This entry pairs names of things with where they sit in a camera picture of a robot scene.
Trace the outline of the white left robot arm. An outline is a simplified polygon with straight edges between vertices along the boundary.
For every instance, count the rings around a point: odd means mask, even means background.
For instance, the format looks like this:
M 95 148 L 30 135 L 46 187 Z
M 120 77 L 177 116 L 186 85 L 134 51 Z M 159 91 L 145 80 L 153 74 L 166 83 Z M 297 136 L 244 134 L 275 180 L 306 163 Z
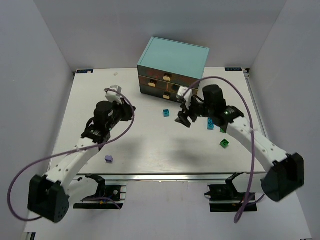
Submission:
M 98 102 L 74 150 L 65 153 L 62 161 L 43 176 L 35 175 L 30 180 L 28 209 L 58 223 L 71 205 L 106 198 L 106 181 L 101 176 L 89 173 L 77 182 L 73 180 L 91 158 L 113 142 L 111 130 L 119 122 L 134 121 L 135 110 L 126 97 Z

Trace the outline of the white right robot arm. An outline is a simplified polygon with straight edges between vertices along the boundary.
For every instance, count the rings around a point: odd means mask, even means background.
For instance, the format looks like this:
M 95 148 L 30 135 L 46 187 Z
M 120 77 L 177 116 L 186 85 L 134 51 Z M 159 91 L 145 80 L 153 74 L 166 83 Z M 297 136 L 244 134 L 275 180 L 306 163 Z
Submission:
M 187 87 L 179 88 L 176 97 L 181 103 L 181 111 L 175 121 L 189 128 L 198 117 L 210 118 L 216 126 L 242 144 L 265 171 L 240 173 L 227 180 L 228 185 L 238 192 L 240 183 L 250 179 L 252 193 L 265 194 L 274 202 L 281 201 L 304 185 L 304 159 L 300 154 L 287 153 L 255 131 L 238 108 L 226 104 L 218 85 L 205 86 L 202 92 L 204 99 L 192 94 Z

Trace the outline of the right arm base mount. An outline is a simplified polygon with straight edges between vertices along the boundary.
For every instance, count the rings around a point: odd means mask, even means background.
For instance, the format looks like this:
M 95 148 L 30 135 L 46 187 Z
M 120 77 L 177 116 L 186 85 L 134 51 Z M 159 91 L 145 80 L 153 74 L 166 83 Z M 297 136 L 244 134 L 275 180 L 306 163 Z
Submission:
M 236 213 L 245 202 L 249 173 L 207 174 L 207 192 L 211 213 Z

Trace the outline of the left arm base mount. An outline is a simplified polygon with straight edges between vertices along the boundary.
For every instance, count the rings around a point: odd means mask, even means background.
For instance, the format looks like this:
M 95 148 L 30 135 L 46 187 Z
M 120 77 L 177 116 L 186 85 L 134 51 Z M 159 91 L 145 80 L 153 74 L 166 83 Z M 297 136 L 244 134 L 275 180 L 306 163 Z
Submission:
M 100 175 L 87 174 L 79 177 L 79 183 L 93 182 L 93 193 L 88 194 L 73 205 L 79 210 L 121 210 L 126 199 L 127 184 L 124 182 L 107 181 Z

